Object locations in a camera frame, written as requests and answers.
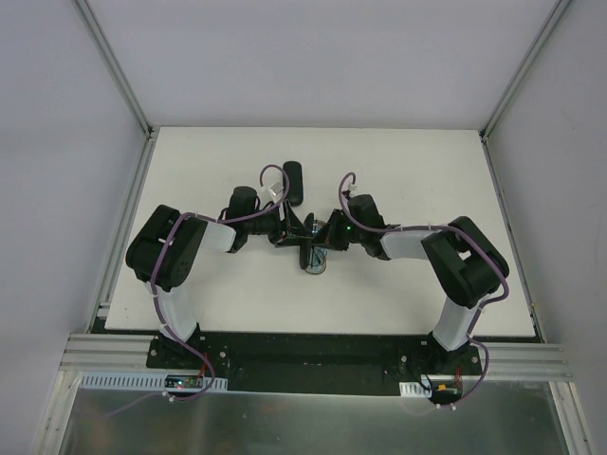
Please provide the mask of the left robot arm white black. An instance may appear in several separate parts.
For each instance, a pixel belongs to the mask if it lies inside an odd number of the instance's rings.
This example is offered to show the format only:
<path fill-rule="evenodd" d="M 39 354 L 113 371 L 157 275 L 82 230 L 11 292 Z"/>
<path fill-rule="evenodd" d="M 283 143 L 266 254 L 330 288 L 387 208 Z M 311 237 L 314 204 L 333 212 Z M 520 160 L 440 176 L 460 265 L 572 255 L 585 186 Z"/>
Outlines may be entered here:
<path fill-rule="evenodd" d="M 181 369 L 193 367 L 200 357 L 199 344 L 190 339 L 197 327 L 188 293 L 182 287 L 200 248 L 235 253 L 250 235 L 266 235 L 271 244 L 300 249 L 300 268 L 312 256 L 313 217 L 302 223 L 293 208 L 304 200 L 301 184 L 280 197 L 281 206 L 260 206 L 257 191 L 239 186 L 217 221 L 158 206 L 126 253 L 126 265 L 152 296 L 160 332 L 172 340 L 167 356 Z"/>

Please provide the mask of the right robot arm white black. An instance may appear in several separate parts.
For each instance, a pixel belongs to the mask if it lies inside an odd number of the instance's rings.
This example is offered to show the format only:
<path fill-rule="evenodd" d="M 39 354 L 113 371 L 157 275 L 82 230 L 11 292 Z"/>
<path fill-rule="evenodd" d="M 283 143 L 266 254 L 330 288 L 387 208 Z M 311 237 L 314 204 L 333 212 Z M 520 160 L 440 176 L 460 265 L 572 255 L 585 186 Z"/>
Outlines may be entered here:
<path fill-rule="evenodd" d="M 484 307 L 509 295 L 506 259 L 467 216 L 446 225 L 388 225 L 369 194 L 340 203 L 310 244 L 336 251 L 356 244 L 381 261 L 427 261 L 446 295 L 427 362 L 436 373 L 451 372 Z"/>

